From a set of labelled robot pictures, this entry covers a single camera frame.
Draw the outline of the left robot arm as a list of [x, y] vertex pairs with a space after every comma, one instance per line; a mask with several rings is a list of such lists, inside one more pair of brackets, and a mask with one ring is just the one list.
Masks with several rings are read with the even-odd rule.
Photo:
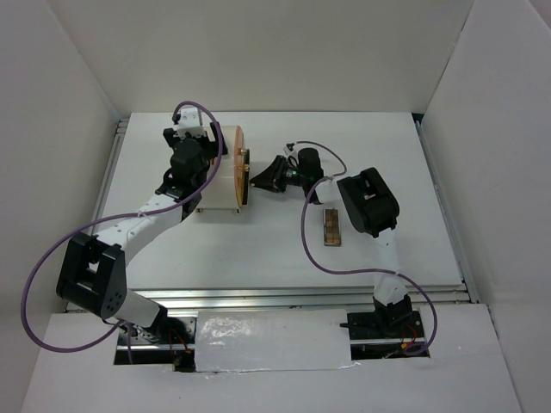
[[226, 149], [219, 122], [210, 127], [200, 135], [164, 130], [173, 153], [160, 187], [136, 213], [115, 225], [70, 238], [56, 286], [60, 298], [103, 320], [130, 323], [151, 343], [186, 336], [185, 324], [169, 316], [166, 307], [128, 287], [126, 270], [140, 251], [181, 224], [200, 203]]

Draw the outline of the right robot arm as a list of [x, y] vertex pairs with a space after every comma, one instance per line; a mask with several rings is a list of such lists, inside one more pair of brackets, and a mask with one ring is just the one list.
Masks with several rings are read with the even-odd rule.
[[[366, 322], [348, 321], [341, 326], [359, 336], [363, 332], [377, 332], [383, 336], [395, 336], [412, 324], [412, 300], [406, 288], [410, 284], [419, 292], [423, 289], [409, 277], [399, 272], [395, 243], [399, 203], [379, 171], [368, 168], [356, 176], [348, 176], [346, 166], [333, 176], [328, 176], [321, 164], [318, 148], [324, 145], [303, 141], [303, 149], [296, 151], [295, 144], [285, 148], [285, 155], [278, 155], [261, 173], [251, 179], [251, 186], [275, 194], [284, 193], [289, 186], [301, 188], [305, 195], [300, 216], [300, 238], [303, 250], [311, 264], [326, 274], [353, 275], [374, 274], [374, 311]], [[340, 199], [356, 232], [375, 240], [382, 257], [387, 259], [385, 268], [336, 270], [324, 267], [313, 257], [306, 240], [306, 214], [311, 205], [323, 205]]]

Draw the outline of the long brown eyeshadow palette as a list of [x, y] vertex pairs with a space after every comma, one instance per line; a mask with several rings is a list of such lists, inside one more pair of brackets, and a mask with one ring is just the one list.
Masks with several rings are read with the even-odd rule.
[[324, 246], [340, 247], [342, 237], [340, 230], [339, 211], [336, 208], [326, 208], [323, 212]]

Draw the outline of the cream round drawer cabinet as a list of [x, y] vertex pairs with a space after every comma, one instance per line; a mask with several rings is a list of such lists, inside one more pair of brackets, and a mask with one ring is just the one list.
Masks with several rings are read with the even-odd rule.
[[238, 203], [238, 181], [235, 177], [233, 141], [235, 126], [221, 128], [227, 147], [227, 154], [222, 156], [218, 171], [213, 180], [201, 192], [198, 204], [200, 212], [207, 210], [228, 210], [240, 213], [244, 206]]

